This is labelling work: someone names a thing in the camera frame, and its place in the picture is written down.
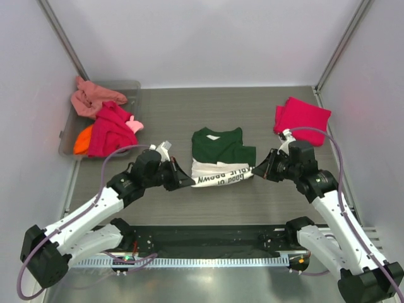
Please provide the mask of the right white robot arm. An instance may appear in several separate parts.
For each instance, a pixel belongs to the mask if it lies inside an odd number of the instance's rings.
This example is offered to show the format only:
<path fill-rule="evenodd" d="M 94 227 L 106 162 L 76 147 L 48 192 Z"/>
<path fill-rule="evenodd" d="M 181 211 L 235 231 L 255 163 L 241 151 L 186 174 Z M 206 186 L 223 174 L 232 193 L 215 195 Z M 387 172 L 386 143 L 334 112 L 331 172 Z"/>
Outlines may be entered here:
<path fill-rule="evenodd" d="M 295 132 L 282 131 L 281 146 L 272 149 L 252 173 L 273 182 L 292 181 L 325 220 L 334 239 L 301 217 L 287 222 L 286 245 L 313 253 L 336 278 L 345 302 L 379 302 L 394 296 L 402 300 L 403 268 L 389 262 L 371 242 L 345 200 L 342 178 L 319 169 L 314 147 L 295 139 Z"/>

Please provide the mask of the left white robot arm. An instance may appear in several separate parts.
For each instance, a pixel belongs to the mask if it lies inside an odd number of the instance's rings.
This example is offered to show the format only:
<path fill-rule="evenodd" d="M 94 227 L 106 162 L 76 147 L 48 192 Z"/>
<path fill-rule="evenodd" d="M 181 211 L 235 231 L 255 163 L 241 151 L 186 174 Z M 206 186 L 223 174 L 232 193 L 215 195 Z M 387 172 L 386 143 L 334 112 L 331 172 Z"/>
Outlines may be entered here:
<path fill-rule="evenodd" d="M 40 229 L 37 225 L 26 232 L 20 259 L 17 291 L 21 299 L 21 281 L 28 270 L 42 289 L 59 282 L 69 269 L 81 260 L 105 250 L 126 252 L 134 245 L 134 232 L 122 219 L 114 219 L 94 230 L 101 221 L 140 199 L 151 187 L 163 186 L 168 191 L 193 186 L 190 178 L 170 157 L 170 143 L 146 146 L 126 170 L 109 182 L 102 182 L 98 194 L 70 215 Z"/>

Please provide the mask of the white and green t shirt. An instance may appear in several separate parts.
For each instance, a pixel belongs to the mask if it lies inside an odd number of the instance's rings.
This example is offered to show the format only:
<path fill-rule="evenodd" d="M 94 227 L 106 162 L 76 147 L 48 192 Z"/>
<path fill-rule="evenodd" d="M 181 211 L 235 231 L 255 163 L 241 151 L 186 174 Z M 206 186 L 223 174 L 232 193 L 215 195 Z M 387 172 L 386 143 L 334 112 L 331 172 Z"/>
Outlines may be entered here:
<path fill-rule="evenodd" d="M 226 186 L 253 177 L 256 148 L 244 144 L 241 128 L 216 132 L 205 127 L 193 134 L 191 142 L 193 188 Z"/>

